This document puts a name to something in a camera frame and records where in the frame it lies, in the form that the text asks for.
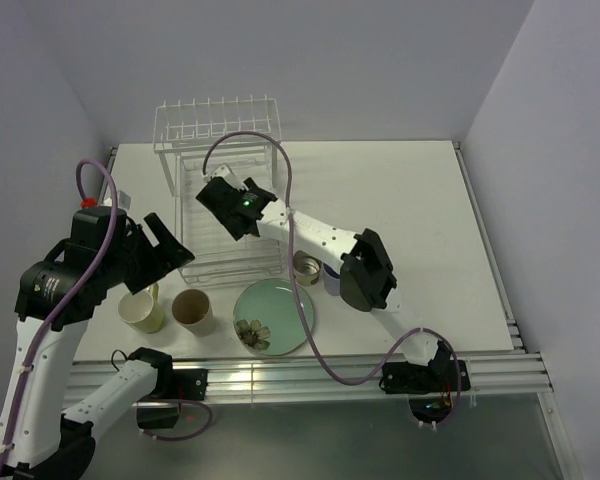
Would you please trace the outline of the brown paper-like cup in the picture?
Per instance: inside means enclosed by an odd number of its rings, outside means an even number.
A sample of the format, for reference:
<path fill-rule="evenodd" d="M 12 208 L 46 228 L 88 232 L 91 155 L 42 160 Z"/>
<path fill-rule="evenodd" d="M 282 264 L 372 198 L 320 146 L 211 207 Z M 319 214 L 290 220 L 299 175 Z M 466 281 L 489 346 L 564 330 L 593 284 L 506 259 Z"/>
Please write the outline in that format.
<path fill-rule="evenodd" d="M 209 297 L 197 289 L 180 292 L 172 302 L 171 313 L 181 326 L 196 336 L 208 336 L 214 330 L 214 314 Z"/>

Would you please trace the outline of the pale yellow mug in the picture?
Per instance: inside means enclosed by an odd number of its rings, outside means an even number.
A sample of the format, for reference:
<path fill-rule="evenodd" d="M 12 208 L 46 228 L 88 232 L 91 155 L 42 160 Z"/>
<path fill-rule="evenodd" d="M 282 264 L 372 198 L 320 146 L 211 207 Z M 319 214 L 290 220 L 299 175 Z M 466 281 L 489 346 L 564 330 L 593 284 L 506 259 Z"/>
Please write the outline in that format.
<path fill-rule="evenodd" d="M 122 322 L 144 333 L 157 333 L 164 323 L 164 311 L 159 304 L 159 284 L 154 283 L 136 294 L 125 294 L 117 305 Z"/>

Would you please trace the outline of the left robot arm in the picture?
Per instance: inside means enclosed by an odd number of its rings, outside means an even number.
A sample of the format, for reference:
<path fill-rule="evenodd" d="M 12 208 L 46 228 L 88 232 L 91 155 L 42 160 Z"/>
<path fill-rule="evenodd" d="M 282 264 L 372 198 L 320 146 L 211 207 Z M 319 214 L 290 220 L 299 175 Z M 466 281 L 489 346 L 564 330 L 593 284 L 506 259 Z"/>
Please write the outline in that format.
<path fill-rule="evenodd" d="M 0 478 L 79 479 L 98 440 L 132 406 L 175 386 L 170 355 L 141 347 L 92 396 L 65 409 L 74 356 L 109 290 L 136 294 L 193 261 L 150 213 L 141 225 L 122 209 L 87 207 L 71 234 L 21 277 L 17 345 L 0 416 Z"/>

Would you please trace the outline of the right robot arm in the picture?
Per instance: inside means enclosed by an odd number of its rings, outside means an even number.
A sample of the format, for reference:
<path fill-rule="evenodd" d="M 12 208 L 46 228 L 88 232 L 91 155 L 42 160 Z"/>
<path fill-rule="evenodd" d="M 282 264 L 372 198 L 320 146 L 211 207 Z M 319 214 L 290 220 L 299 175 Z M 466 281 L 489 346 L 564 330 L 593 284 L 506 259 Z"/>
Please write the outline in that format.
<path fill-rule="evenodd" d="M 251 235 L 303 251 L 336 271 L 339 296 L 351 308 L 371 314 L 395 339 L 391 352 L 401 351 L 415 383 L 432 390 L 448 374 L 450 348 L 426 329 L 407 305 L 393 264 L 380 236 L 328 225 L 293 209 L 288 202 L 233 173 L 207 176 L 196 199 L 236 240 Z"/>

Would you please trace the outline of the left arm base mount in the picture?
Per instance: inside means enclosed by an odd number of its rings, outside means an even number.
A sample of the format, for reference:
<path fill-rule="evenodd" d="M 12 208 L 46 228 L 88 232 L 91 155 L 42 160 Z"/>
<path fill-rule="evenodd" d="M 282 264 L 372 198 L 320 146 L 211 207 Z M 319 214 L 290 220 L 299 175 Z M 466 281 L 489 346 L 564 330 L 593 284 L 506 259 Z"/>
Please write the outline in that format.
<path fill-rule="evenodd" d="M 207 385 L 207 369 L 176 369 L 163 394 L 151 394 L 136 409 L 136 423 L 147 436 L 164 441 L 184 441 L 201 435 L 213 422 L 213 412 L 204 403 Z M 196 426 L 197 429 L 179 436 L 160 434 L 178 424 Z"/>

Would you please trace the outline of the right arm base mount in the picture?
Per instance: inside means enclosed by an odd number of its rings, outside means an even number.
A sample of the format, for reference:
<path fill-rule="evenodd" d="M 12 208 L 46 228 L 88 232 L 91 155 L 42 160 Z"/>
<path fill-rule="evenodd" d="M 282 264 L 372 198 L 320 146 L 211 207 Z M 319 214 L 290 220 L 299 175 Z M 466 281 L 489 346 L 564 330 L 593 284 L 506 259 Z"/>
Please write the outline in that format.
<path fill-rule="evenodd" d="M 456 364 L 450 359 L 440 368 L 414 365 L 408 362 L 388 362 L 382 367 L 379 388 L 386 394 L 426 395 L 443 392 L 468 392 L 471 382 L 464 361 Z"/>

